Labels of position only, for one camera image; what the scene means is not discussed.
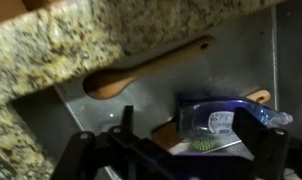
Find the dish soap bottle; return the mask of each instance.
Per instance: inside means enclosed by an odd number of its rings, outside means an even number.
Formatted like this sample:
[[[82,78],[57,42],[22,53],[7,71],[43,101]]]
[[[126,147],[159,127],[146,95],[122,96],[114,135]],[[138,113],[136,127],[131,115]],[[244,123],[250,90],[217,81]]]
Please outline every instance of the dish soap bottle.
[[[245,108],[267,127],[278,127],[293,121],[291,115],[272,110],[243,97],[209,97],[178,102],[178,133],[182,138],[223,138],[232,131],[236,108]]]

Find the wooden utensil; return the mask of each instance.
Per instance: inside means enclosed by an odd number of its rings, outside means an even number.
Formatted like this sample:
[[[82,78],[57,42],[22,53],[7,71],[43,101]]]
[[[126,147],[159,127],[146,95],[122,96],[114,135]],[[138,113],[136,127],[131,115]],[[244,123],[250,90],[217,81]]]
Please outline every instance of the wooden utensil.
[[[246,96],[246,98],[259,103],[266,103],[271,99],[271,94],[267,90],[260,90]],[[183,139],[177,133],[175,121],[170,121],[161,125],[152,133],[152,141],[166,150],[179,144],[182,140]]]
[[[84,80],[83,88],[92,98],[111,98],[132,81],[174,64],[187,62],[209,50],[214,43],[213,37],[205,36],[133,68],[98,71]]]

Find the bottle label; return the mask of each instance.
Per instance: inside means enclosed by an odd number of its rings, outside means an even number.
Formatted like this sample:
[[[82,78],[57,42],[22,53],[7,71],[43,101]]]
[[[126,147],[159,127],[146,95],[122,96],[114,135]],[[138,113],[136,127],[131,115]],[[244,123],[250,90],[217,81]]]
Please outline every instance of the bottle label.
[[[209,129],[213,134],[232,134],[233,112],[218,111],[210,114]]]

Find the stainless steel sink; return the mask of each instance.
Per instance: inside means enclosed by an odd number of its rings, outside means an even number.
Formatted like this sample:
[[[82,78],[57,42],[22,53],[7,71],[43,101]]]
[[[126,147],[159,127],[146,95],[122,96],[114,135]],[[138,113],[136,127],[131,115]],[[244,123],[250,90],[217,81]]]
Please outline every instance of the stainless steel sink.
[[[72,133],[108,129],[119,122],[127,104],[135,106],[134,133],[150,137],[152,128],[173,115],[174,94],[183,91],[246,95],[267,89],[273,97],[267,105],[293,114],[294,123],[287,128],[302,137],[302,0],[225,22],[203,34],[217,39],[214,52],[135,81],[112,99],[90,98],[79,77],[21,98],[13,106],[56,160]],[[113,68],[132,66],[194,38],[150,50]]]

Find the granite countertop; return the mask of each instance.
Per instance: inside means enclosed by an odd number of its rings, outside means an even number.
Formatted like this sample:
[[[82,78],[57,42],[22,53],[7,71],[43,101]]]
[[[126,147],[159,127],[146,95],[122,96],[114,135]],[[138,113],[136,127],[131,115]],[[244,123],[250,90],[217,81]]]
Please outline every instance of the granite countertop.
[[[53,163],[10,101],[282,0],[64,1],[0,24],[0,157],[17,179]]]

